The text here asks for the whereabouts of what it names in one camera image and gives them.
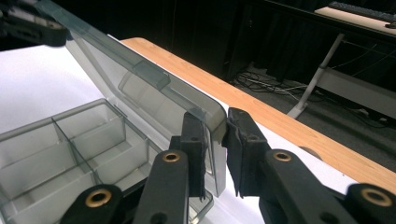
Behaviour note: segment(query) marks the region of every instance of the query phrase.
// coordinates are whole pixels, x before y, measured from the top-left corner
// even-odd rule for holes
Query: metal desk leg
[[[300,116],[300,114],[304,111],[304,109],[308,105],[308,103],[306,101],[308,100],[309,95],[311,95],[312,90],[315,88],[318,81],[320,80],[320,77],[323,74],[323,71],[326,69],[327,64],[329,63],[329,60],[334,55],[335,51],[337,50],[337,48],[340,45],[343,38],[344,38],[344,35],[339,34],[337,36],[337,38],[335,39],[334,43],[332,43],[332,47],[330,48],[330,50],[327,53],[326,57],[324,58],[323,62],[320,64],[317,72],[314,74],[314,77],[312,77],[311,81],[309,82],[309,85],[306,88],[300,101],[291,111],[289,111],[288,115],[290,117],[297,119],[297,117]]]

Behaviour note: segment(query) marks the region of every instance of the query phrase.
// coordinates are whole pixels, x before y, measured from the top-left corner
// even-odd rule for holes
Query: table
[[[389,181],[394,177],[394,173],[376,163],[342,147],[145,39],[132,38],[122,43],[214,97],[225,108],[234,106],[249,112],[257,121],[271,147],[282,147],[297,154],[324,185],[345,193],[349,184],[355,183],[357,178],[365,178],[364,180],[371,180],[371,183],[395,192],[394,183]],[[0,52],[0,66],[2,67],[0,133],[103,97],[65,48],[50,49],[40,46]],[[320,150],[317,152],[327,163],[347,161],[347,166],[345,164],[336,166],[343,172],[340,173],[296,145],[318,147]],[[330,151],[326,152],[329,148],[336,148],[342,154],[338,156],[339,158],[333,157]],[[359,174],[358,171],[361,169],[367,169],[368,172],[364,175]],[[214,207],[202,223],[260,223],[262,217],[257,204],[258,198],[242,200],[234,197],[233,182],[227,175],[226,190],[219,198],[215,198]]]
[[[388,22],[366,18],[330,7],[323,7],[315,12],[328,18],[361,26],[364,29],[378,31],[386,35],[393,35],[396,39],[396,30],[385,27],[385,24]],[[341,31],[341,33],[336,37],[332,47],[329,49],[329,52],[323,62],[318,67],[317,72],[309,82],[309,85],[300,101],[288,113],[288,115],[296,119],[307,107],[306,101],[311,95],[313,89],[316,86],[320,86],[327,91],[341,95],[348,100],[367,106],[375,111],[396,119],[396,113],[393,108],[393,105],[396,105],[396,92],[382,89],[376,85],[364,82],[358,78],[348,76],[327,67],[327,64],[336,52],[344,36],[344,31]]]
[[[396,192],[396,174],[385,167],[143,38],[126,39],[122,43],[226,105],[246,110],[262,126],[294,145],[315,150],[324,162],[356,181]]]

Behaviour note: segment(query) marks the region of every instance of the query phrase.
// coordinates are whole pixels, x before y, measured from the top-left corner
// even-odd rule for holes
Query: wooden tabletop
[[[315,150],[324,162],[345,175],[361,183],[378,185],[396,194],[396,174],[385,167],[143,38],[131,38],[121,42],[225,104],[247,111],[261,125],[294,145]]]

